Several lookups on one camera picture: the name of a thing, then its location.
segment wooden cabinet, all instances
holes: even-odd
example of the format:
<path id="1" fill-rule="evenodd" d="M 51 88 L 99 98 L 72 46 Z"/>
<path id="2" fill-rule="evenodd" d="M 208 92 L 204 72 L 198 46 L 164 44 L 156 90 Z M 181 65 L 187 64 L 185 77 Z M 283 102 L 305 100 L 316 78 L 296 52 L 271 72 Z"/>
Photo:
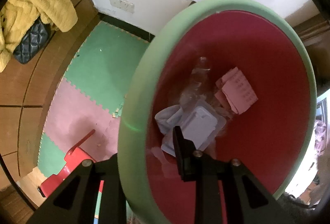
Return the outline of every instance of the wooden cabinet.
<path id="1" fill-rule="evenodd" d="M 100 21 L 92 0 L 71 1 L 77 24 L 68 32 L 56 32 L 28 64 L 11 59 L 0 73 L 0 153 L 14 180 L 37 166 L 42 129 L 57 85 Z M 0 189 L 8 184 L 0 168 Z"/>
<path id="2" fill-rule="evenodd" d="M 20 107 L 0 107 L 0 153 L 6 155 L 17 151 Z"/>
<path id="3" fill-rule="evenodd" d="M 39 121 L 43 108 L 23 108 L 19 125 L 18 164 L 21 177 L 37 166 L 42 130 Z"/>
<path id="4" fill-rule="evenodd" d="M 12 58 L 0 73 L 0 105 L 22 105 L 31 73 L 41 55 L 39 52 L 27 64 Z"/>
<path id="5" fill-rule="evenodd" d="M 6 156 L 2 157 L 10 174 L 12 175 L 15 181 L 19 180 L 19 170 L 17 164 L 17 152 L 13 152 Z M 3 169 L 0 167 L 0 190 L 10 184 L 6 174 Z"/>

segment electrical outlet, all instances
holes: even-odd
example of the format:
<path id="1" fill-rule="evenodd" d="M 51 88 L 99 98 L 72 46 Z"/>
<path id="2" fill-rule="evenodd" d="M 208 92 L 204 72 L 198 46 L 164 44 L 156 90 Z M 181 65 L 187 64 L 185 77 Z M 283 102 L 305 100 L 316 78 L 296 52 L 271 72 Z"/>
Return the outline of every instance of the electrical outlet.
<path id="1" fill-rule="evenodd" d="M 109 0 L 113 7 L 117 7 L 129 13 L 134 13 L 134 4 L 127 0 Z"/>

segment trash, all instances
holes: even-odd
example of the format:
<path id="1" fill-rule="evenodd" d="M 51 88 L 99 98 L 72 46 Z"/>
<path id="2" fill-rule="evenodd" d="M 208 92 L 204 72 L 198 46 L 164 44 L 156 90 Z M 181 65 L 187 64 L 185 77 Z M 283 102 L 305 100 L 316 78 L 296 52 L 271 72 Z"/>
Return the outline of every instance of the trash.
<path id="1" fill-rule="evenodd" d="M 185 109 L 187 104 L 199 99 L 206 100 L 212 96 L 212 88 L 210 87 L 208 73 L 211 66 L 206 57 L 200 57 L 191 71 L 188 85 L 184 88 L 180 95 L 179 104 Z"/>
<path id="2" fill-rule="evenodd" d="M 236 114 L 247 111 L 258 100 L 248 80 L 237 67 L 222 76 L 216 82 L 216 86 L 220 90 L 215 94 L 215 97 L 226 108 L 227 103 L 224 100 L 224 94 L 231 110 Z"/>
<path id="3" fill-rule="evenodd" d="M 184 138 L 191 140 L 196 149 L 205 150 L 226 122 L 209 104 L 199 99 L 192 109 L 185 111 L 178 125 Z M 164 136 L 161 149 L 175 156 L 172 129 Z"/>
<path id="4" fill-rule="evenodd" d="M 162 134 L 167 134 L 181 120 L 183 110 L 180 105 L 165 108 L 155 115 L 155 120 Z"/>

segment trash can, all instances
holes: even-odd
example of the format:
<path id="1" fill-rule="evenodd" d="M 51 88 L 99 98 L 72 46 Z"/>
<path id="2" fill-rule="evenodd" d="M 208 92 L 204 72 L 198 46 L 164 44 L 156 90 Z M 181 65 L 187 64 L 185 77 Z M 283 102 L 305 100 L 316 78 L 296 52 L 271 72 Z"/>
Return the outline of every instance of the trash can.
<path id="1" fill-rule="evenodd" d="M 188 77 L 200 56 L 212 63 L 211 81 L 237 66 L 258 97 L 216 139 L 218 160 L 239 158 L 278 198 L 311 139 L 316 83 L 306 50 L 290 25 L 251 0 L 193 4 L 151 42 L 123 108 L 119 174 L 129 205 L 146 223 L 194 223 L 195 183 L 181 181 L 172 169 L 174 157 L 165 154 L 162 162 L 155 156 L 163 135 L 153 118 L 166 107 L 171 85 Z"/>

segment pink foam tile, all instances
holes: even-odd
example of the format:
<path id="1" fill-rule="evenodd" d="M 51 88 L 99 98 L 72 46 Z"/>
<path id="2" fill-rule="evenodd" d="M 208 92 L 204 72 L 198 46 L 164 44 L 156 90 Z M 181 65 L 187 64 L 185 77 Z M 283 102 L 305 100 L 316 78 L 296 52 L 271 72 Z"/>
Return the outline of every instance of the pink foam tile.
<path id="1" fill-rule="evenodd" d="M 120 118 L 96 105 L 63 79 L 49 108 L 45 133 L 66 153 L 92 129 L 96 132 L 80 147 L 96 161 L 110 158 L 117 152 Z"/>

